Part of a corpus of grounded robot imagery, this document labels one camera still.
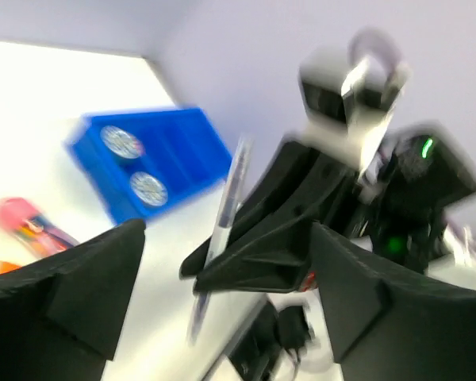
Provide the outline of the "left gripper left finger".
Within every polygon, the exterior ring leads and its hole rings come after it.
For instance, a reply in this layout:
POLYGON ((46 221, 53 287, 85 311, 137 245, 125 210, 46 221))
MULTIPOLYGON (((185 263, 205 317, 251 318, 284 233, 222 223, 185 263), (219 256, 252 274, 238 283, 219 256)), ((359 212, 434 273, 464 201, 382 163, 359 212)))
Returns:
POLYGON ((145 242, 132 219, 0 275, 0 380, 99 380, 114 358, 145 242))

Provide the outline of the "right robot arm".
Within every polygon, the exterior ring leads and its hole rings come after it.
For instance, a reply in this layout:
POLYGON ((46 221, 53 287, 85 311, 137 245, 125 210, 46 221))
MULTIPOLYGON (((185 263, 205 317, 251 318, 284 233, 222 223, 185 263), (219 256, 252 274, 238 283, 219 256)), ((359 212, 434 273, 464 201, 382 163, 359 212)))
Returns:
POLYGON ((398 138, 374 185, 329 155, 283 140, 236 214, 225 251, 208 243, 181 264, 196 291, 289 293, 316 287, 309 254, 314 225, 348 239, 370 237, 380 256, 415 271, 440 255, 444 210, 476 195, 476 173, 432 126, 398 138))

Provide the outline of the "thin grey pen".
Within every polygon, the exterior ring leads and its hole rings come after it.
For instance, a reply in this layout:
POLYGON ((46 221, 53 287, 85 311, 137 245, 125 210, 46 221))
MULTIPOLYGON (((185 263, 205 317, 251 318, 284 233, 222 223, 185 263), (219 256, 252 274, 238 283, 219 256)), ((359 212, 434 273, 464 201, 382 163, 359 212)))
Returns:
MULTIPOLYGON (((233 222, 240 206, 250 163, 251 148, 252 139, 242 138, 232 158, 203 267, 207 267, 228 245, 233 222)), ((191 344, 195 344, 198 339, 208 309, 210 295, 210 293, 200 293, 195 299, 193 315, 188 329, 188 339, 191 344)))

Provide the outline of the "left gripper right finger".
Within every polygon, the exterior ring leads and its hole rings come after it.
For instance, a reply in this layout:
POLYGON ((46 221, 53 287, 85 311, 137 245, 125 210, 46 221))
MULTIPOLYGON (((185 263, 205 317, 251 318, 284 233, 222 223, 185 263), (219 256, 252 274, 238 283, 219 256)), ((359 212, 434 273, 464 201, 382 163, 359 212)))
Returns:
POLYGON ((476 291, 404 268, 323 225, 309 251, 346 380, 476 380, 476 291))

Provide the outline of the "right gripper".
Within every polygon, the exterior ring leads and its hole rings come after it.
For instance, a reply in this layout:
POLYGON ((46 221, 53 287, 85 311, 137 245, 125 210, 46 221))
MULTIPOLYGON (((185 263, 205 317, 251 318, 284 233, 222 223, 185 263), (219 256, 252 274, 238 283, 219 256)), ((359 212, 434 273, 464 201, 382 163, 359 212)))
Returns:
POLYGON ((205 241, 180 267, 194 292, 286 294, 313 288, 311 230, 325 225, 347 238, 367 231, 364 187, 342 163, 294 140, 278 146, 267 170, 238 211, 223 254, 203 269, 205 241))

